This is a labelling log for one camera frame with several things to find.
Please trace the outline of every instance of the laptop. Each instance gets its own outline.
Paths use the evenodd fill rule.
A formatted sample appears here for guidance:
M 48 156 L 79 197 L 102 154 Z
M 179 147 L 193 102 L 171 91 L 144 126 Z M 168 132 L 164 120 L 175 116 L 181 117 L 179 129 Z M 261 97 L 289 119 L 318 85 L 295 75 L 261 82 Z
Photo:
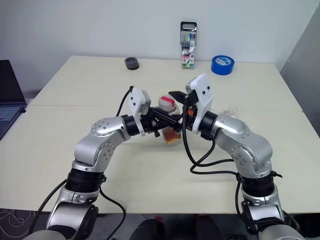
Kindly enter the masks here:
M 19 115 L 26 111 L 26 106 L 10 61 L 0 60 L 0 139 Z

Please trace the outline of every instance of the black tape roll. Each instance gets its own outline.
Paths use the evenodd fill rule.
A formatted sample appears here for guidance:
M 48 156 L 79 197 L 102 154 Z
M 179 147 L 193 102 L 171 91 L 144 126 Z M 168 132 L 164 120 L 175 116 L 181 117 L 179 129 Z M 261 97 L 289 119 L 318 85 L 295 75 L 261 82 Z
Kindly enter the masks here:
M 129 70 L 136 70 L 139 68 L 138 59 L 136 57 L 127 57 L 125 60 L 126 68 Z

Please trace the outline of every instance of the white table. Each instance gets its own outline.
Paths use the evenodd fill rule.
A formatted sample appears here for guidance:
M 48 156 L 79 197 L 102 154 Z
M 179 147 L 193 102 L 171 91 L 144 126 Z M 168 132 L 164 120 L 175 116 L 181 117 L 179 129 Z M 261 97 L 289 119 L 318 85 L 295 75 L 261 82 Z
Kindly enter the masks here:
M 212 109 L 301 111 L 274 64 L 237 62 L 232 74 L 220 76 L 207 61 L 197 61 L 195 69 L 182 69 L 178 60 L 138 61 L 137 70 L 128 70 L 124 58 L 72 56 L 32 104 L 118 107 L 129 86 L 135 85 L 156 105 L 160 95 L 185 92 L 187 82 L 205 73 L 214 94 Z

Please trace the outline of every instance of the black cable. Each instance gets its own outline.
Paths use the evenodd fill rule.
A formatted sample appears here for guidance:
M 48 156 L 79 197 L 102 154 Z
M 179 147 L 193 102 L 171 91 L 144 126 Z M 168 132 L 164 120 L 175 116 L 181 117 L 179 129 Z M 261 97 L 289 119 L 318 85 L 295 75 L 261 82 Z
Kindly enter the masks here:
M 238 181 L 238 184 L 236 185 L 236 189 L 235 189 L 235 209 L 236 209 L 236 213 L 239 216 L 239 218 L 244 221 L 246 224 L 249 225 L 258 225 L 258 224 L 269 224 L 269 223 L 274 223 L 274 224 L 286 224 L 284 221 L 282 221 L 281 219 L 277 218 L 277 217 L 266 217 L 266 218 L 262 218 L 260 220 L 249 220 L 247 218 L 245 218 L 239 210 L 239 202 L 238 202 L 238 195 L 239 195 L 239 189 L 240 189 L 240 182 Z
M 291 226 L 292 221 L 291 221 L 291 219 L 290 219 L 289 217 L 287 217 L 287 219 L 284 219 L 284 220 L 287 220 L 287 223 L 286 223 L 286 224 L 288 224 L 289 226 Z
M 188 116 L 188 106 L 186 104 L 183 105 L 182 108 L 182 139 L 183 139 L 183 144 L 184 148 L 186 151 L 186 154 L 188 155 L 190 161 L 192 162 L 192 167 L 190 168 L 190 172 L 193 174 L 198 174 L 198 175 L 211 175 L 211 174 L 232 174 L 232 175 L 237 175 L 236 172 L 234 171 L 194 171 L 195 167 L 209 167 L 209 166 L 214 166 L 217 164 L 221 163 L 226 163 L 226 162 L 233 162 L 232 159 L 223 159 L 223 160 L 218 160 L 210 163 L 203 163 L 203 162 L 215 149 L 216 146 L 216 141 L 212 139 L 212 146 L 209 149 L 209 151 L 203 155 L 198 161 L 195 161 L 194 158 L 192 157 L 192 154 L 189 149 L 188 145 L 188 140 L 187 140 L 187 116 Z
M 36 212 L 32 223 L 30 225 L 29 228 L 29 235 L 33 233 L 36 222 L 42 212 L 42 210 L 44 209 L 45 205 L 48 203 L 48 201 L 50 200 L 50 198 L 56 193 L 56 191 L 58 191 L 65 183 L 67 182 L 67 180 L 63 180 L 58 186 L 55 187 L 55 189 L 52 190 L 52 192 L 50 192 L 50 194 L 45 198 L 45 200 L 43 201 L 43 203 L 41 204 L 41 206 L 39 207 L 38 211 Z
M 284 213 L 284 215 L 286 215 L 290 220 L 291 220 L 291 222 L 293 222 L 294 223 L 294 225 L 295 225 L 295 230 L 299 233 L 300 232 L 300 225 L 299 225 L 299 223 L 290 215 L 290 214 L 288 214 L 288 213 L 286 213 L 285 211 L 283 211 L 283 213 Z
M 123 96 L 122 101 L 121 101 L 120 106 L 119 106 L 119 109 L 118 109 L 118 112 L 117 112 L 116 115 L 115 115 L 116 117 L 119 116 L 119 114 L 120 114 L 120 112 L 121 112 L 121 109 L 122 109 L 122 106 L 124 105 L 124 102 L 125 102 L 127 96 L 129 95 L 129 93 L 131 93 L 131 91 L 132 91 L 133 88 L 134 88 L 133 86 L 130 86 L 130 87 L 129 87 L 129 90 L 128 90 L 128 91 L 125 93 L 125 95 Z
M 112 233 L 106 238 L 106 240 L 109 240 L 114 234 L 115 232 L 121 227 L 122 223 L 125 221 L 126 219 L 126 210 L 125 208 L 117 201 L 113 200 L 112 198 L 108 197 L 107 195 L 105 195 L 105 193 L 102 191 L 101 186 L 100 186 L 100 194 L 107 199 L 108 201 L 114 203 L 115 205 L 119 206 L 119 208 L 121 208 L 123 215 L 122 215 L 122 219 L 120 221 L 120 223 L 118 224 L 118 226 L 116 226 L 116 228 L 112 231 Z
M 145 220 L 148 220 L 149 218 L 147 218 L 144 214 L 141 214 Z
M 217 165 L 217 164 L 229 163 L 229 162 L 234 162 L 234 160 L 222 159 L 222 160 L 214 161 L 213 164 Z M 232 174 L 235 176 L 237 175 L 237 173 L 234 171 L 194 171 L 195 168 L 196 168 L 196 165 L 192 165 L 192 167 L 190 168 L 190 172 L 198 175 L 208 175 L 208 174 Z

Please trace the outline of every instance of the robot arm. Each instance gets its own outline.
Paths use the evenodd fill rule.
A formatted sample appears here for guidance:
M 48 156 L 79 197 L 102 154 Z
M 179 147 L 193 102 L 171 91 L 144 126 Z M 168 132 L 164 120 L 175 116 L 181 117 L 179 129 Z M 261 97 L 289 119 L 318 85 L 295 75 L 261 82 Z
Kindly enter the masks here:
M 75 147 L 72 169 L 48 218 L 48 230 L 66 239 L 85 239 L 91 234 L 98 215 L 93 202 L 106 181 L 104 171 L 116 147 L 130 138 L 122 117 L 103 118 L 92 126 Z
M 98 120 L 76 145 L 72 169 L 48 218 L 47 230 L 59 232 L 66 239 L 86 239 L 98 216 L 98 208 L 93 203 L 98 198 L 100 185 L 106 181 L 104 172 L 116 147 L 138 134 L 159 136 L 158 130 L 167 126 L 180 131 L 181 116 L 170 116 L 150 107 L 146 92 L 133 88 L 129 103 L 133 116 Z
M 193 132 L 199 131 L 204 139 L 214 140 L 232 157 L 238 170 L 238 190 L 242 184 L 243 214 L 239 212 L 238 206 L 236 208 L 246 223 L 248 232 L 258 234 L 262 240 L 287 237 L 303 239 L 296 230 L 284 223 L 278 189 L 273 181 L 273 177 L 280 175 L 272 170 L 273 151 L 270 143 L 264 137 L 250 131 L 243 121 L 210 112 L 211 104 L 206 104 L 212 101 L 210 89 L 208 77 L 201 75 L 186 86 L 188 95 L 177 91 L 169 94 L 182 103 L 184 108 L 188 107 L 185 113 L 192 113 L 191 116 L 187 113 L 185 117 L 188 129 L 192 129 Z

